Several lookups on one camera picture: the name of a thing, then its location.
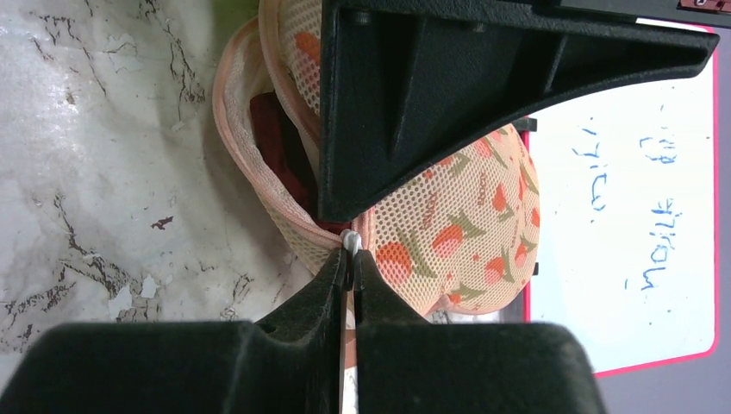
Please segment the dark red bra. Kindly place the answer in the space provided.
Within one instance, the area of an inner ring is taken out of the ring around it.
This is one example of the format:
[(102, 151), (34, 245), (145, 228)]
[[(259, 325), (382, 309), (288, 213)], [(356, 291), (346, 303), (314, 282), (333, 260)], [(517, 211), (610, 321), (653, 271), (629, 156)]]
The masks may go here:
[(250, 100), (253, 136), (264, 162), (284, 188), (321, 229), (340, 234), (350, 223), (331, 223), (318, 218), (318, 187), (299, 132), (273, 92)]

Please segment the floral mesh laundry bag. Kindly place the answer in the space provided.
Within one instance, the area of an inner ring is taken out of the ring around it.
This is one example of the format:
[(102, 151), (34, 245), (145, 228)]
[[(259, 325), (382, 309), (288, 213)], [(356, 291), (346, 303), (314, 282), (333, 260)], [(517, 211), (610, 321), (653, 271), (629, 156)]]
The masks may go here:
[[(216, 75), (214, 114), (236, 164), (311, 271), (341, 234), (318, 227), (264, 162), (250, 100), (273, 92), (319, 164), (322, 5), (263, 1), (230, 41)], [(530, 281), (540, 238), (539, 184), (522, 134), (506, 125), (436, 162), (351, 223), (386, 283), (418, 313), (482, 315)]]

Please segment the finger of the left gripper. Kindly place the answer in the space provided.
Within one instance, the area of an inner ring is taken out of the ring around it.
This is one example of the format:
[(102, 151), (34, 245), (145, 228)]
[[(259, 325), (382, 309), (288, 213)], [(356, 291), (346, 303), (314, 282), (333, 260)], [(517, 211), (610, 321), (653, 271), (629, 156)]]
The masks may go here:
[(326, 1), (318, 213), (352, 221), (537, 110), (692, 78), (727, 1)]

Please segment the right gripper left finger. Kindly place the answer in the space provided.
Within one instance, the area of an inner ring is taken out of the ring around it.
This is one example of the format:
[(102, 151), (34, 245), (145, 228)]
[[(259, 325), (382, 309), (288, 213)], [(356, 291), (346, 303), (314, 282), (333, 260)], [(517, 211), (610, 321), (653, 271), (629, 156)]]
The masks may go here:
[(258, 322), (68, 323), (28, 350), (4, 413), (337, 413), (348, 254)]

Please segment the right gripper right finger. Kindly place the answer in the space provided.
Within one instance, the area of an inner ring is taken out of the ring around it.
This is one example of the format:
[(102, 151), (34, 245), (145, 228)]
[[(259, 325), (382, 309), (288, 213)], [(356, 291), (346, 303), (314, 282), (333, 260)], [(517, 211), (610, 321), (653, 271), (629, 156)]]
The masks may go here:
[(432, 324), (352, 260), (362, 413), (603, 413), (588, 357), (550, 323)]

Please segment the pink framed whiteboard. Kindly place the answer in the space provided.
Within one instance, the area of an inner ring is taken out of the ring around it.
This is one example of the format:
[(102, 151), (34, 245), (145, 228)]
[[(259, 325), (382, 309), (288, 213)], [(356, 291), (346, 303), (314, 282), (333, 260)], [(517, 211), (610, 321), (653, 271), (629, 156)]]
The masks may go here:
[(568, 328), (600, 376), (711, 354), (718, 330), (717, 60), (535, 113), (539, 272), (529, 322)]

